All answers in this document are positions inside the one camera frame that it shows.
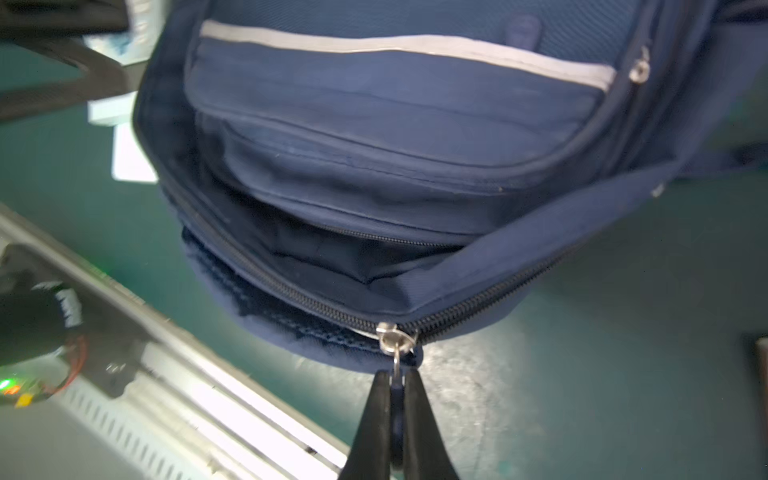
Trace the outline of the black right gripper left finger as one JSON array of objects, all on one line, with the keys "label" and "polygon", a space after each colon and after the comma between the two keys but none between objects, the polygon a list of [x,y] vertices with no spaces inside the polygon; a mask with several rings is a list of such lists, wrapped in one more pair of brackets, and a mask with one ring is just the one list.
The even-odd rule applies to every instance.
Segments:
[{"label": "black right gripper left finger", "polygon": [[391,469],[390,373],[374,375],[368,398],[339,480],[387,480]]}]

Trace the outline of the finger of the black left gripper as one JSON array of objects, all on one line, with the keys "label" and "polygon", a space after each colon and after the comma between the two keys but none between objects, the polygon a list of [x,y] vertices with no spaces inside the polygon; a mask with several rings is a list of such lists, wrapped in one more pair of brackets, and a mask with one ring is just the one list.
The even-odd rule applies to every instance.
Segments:
[{"label": "finger of the black left gripper", "polygon": [[122,65],[77,39],[22,39],[15,40],[13,44],[74,67],[81,76],[68,81],[3,91],[3,123],[127,94],[139,87],[146,69],[144,62]]}]

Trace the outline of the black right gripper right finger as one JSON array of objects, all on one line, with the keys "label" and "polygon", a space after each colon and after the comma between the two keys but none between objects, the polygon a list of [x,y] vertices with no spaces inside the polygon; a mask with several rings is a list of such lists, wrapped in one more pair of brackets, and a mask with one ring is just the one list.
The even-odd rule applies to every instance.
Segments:
[{"label": "black right gripper right finger", "polygon": [[410,480],[458,480],[418,370],[404,379],[402,470]]}]

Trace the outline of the navy blue student backpack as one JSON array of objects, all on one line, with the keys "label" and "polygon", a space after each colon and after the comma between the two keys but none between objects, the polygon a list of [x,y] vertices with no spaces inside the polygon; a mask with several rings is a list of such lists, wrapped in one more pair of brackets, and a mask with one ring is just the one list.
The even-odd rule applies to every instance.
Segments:
[{"label": "navy blue student backpack", "polygon": [[504,318],[676,180],[767,65],[763,1],[177,1],[136,138],[249,333],[358,372]]}]

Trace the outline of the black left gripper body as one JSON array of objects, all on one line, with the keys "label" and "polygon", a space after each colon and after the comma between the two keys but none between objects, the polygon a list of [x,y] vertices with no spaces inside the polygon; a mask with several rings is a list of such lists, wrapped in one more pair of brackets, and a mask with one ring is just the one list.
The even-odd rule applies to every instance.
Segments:
[{"label": "black left gripper body", "polygon": [[2,1],[2,36],[78,36],[129,29],[125,1]]}]

